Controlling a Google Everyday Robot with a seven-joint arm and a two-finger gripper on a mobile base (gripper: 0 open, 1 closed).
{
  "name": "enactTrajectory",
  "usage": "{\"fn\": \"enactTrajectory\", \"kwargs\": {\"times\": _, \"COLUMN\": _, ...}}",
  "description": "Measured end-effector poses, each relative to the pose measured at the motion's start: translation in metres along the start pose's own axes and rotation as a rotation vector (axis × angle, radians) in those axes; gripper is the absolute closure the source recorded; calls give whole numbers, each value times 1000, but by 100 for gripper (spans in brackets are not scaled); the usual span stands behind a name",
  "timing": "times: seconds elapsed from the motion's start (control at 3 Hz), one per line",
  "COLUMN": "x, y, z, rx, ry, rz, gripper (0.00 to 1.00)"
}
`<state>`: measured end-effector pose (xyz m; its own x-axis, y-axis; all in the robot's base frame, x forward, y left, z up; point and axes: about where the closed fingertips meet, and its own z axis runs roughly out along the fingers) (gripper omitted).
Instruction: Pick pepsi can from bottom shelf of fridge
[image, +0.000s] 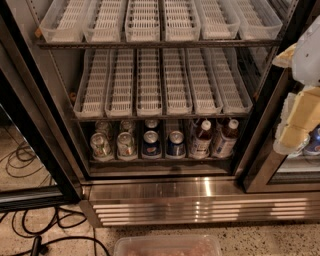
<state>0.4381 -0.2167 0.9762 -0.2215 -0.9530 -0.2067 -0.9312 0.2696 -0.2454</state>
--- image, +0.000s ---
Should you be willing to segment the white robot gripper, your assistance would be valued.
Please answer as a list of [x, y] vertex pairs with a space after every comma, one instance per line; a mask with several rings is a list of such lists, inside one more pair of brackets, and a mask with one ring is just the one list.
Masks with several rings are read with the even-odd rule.
[[280, 114], [273, 150], [290, 155], [302, 148], [309, 133], [320, 124], [320, 15], [309, 28], [286, 50], [277, 55], [272, 64], [291, 68], [293, 78], [306, 85], [297, 94], [289, 93]]

